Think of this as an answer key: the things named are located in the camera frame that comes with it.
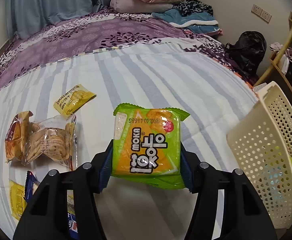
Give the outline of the small green moka snack pack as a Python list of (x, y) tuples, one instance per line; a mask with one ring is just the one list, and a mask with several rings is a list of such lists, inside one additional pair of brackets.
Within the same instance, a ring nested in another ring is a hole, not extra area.
[(179, 108), (144, 108), (121, 103), (115, 108), (111, 175), (165, 190), (185, 188), (181, 175)]

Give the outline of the wall power socket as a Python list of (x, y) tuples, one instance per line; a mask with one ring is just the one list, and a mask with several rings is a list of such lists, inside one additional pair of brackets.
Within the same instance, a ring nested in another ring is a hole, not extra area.
[(267, 23), (269, 23), (272, 18), (272, 15), (270, 13), (266, 12), (265, 10), (263, 10), (262, 8), (255, 4), (253, 5), (251, 12)]

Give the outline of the black bag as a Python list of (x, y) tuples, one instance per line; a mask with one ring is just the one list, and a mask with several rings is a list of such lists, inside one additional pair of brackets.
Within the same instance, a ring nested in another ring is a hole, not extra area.
[(226, 58), (235, 63), (234, 67), (247, 79), (255, 79), (257, 69), (263, 61), (267, 43), (258, 31), (243, 32), (235, 44), (225, 45)]

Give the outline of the small yellow bibizan packet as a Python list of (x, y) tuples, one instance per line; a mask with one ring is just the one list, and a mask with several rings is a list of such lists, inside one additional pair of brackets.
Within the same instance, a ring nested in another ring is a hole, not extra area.
[(62, 116), (68, 118), (95, 97), (96, 94), (87, 90), (83, 85), (75, 85), (55, 101), (54, 108)]

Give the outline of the blue leopard clothes pile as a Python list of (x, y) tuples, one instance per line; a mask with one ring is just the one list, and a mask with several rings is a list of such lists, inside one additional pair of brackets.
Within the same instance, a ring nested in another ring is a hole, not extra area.
[(213, 7), (200, 0), (181, 1), (165, 12), (153, 12), (151, 17), (195, 34), (222, 35), (222, 30), (214, 17)]

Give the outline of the striped white grey blanket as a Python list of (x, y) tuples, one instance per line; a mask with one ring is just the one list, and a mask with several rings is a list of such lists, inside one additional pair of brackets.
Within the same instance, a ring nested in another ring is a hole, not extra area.
[[(77, 165), (103, 152), (114, 132), (113, 111), (122, 102), (145, 108), (176, 107), (190, 116), (181, 123), (186, 150), (218, 170), (238, 167), (226, 134), (254, 106), (253, 91), (233, 72), (200, 52), (185, 52), (182, 41), (137, 44), (85, 54), (36, 69), (0, 89), (0, 228), (12, 238), (9, 181), (22, 185), (27, 170), (42, 180), (53, 168), (67, 168), (41, 156), (29, 166), (6, 162), (4, 139), (16, 114), (32, 111), (33, 121), (57, 115), (54, 102), (75, 85), (97, 94), (77, 113)], [(95, 195), (108, 239), (184, 239), (196, 195), (161, 190), (111, 177)]]

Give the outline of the blue-grey curtain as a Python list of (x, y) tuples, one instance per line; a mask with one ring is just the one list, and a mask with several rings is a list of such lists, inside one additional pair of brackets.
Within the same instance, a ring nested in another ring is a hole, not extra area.
[(98, 12), (111, 0), (6, 0), (10, 39), (27, 39), (48, 25)]

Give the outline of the tan waffle snack bag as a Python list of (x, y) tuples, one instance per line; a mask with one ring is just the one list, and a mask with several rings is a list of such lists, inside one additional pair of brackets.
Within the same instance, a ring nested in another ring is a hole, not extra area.
[(5, 136), (6, 163), (21, 161), (26, 151), (26, 142), (30, 134), (31, 111), (18, 113), (12, 120)]

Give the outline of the blue cracker pack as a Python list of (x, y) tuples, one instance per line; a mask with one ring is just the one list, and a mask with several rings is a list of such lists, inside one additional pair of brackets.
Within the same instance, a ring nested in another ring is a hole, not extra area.
[[(24, 200), (28, 203), (32, 196), (34, 195), (36, 189), (39, 187), (40, 182), (37, 180), (35, 175), (31, 171), (27, 171), (26, 180), (25, 180), (25, 195)], [(73, 190), (67, 191), (67, 209), (68, 209), (68, 224), (70, 237), (72, 239), (79, 239), (77, 222), (75, 217), (74, 209), (74, 194)]]

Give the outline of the purple floral bedsheet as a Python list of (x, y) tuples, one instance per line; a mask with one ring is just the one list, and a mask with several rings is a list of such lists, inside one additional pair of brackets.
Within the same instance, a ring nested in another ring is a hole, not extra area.
[(97, 13), (63, 21), (43, 28), (27, 40), (15, 39), (0, 56), (0, 89), (33, 68), (67, 57), (122, 44), (158, 44), (166, 37), (190, 38), (202, 42), (190, 52), (201, 52), (253, 85), (258, 76), (248, 76), (225, 52), (225, 46), (213, 37), (169, 23), (146, 14), (117, 14), (106, 8)]

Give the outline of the clear bag round cookies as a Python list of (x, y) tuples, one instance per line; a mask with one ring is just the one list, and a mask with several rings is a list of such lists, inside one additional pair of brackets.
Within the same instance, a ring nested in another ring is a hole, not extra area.
[(21, 163), (26, 166), (42, 155), (73, 169), (73, 155), (76, 153), (75, 126), (77, 118), (57, 115), (40, 122), (30, 122), (25, 153)]

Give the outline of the gold yellow snack packet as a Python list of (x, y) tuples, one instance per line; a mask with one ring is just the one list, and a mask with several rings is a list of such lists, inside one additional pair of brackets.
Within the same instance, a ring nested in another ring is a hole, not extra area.
[(25, 208), (26, 201), (24, 200), (25, 189), (24, 186), (10, 180), (9, 181), (9, 200), (11, 206), (12, 216), (20, 220)]

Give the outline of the cream perforated plastic basket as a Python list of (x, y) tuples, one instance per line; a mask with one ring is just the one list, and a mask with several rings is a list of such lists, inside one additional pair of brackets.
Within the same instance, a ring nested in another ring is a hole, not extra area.
[(277, 229), (292, 225), (292, 106), (272, 81), (258, 102), (226, 136)]

